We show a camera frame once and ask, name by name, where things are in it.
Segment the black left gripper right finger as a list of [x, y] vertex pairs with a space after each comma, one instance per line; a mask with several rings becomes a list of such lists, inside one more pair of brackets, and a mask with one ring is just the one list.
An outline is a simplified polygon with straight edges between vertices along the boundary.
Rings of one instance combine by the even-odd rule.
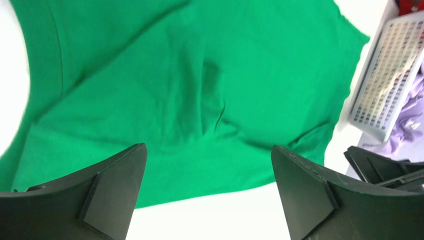
[[293, 240], [424, 237], [424, 192], [370, 184], [277, 145], [271, 162]]

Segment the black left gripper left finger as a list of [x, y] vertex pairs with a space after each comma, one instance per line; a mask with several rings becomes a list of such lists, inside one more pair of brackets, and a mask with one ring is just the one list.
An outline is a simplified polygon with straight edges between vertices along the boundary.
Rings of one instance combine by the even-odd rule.
[[26, 191], [0, 194], [3, 240], [124, 240], [148, 151], [137, 143]]

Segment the green t-shirt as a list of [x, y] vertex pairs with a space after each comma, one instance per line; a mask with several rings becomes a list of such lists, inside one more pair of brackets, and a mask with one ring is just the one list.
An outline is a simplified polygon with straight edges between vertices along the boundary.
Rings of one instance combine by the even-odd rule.
[[31, 86], [1, 190], [145, 143], [137, 208], [273, 183], [274, 145], [322, 165], [369, 41], [332, 0], [11, 5]]

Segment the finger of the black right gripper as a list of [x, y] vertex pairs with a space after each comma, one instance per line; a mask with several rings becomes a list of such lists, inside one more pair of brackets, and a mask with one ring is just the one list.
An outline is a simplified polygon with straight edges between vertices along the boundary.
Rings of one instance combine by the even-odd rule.
[[344, 156], [366, 183], [414, 193], [424, 191], [423, 162], [393, 160], [356, 146], [350, 146]]

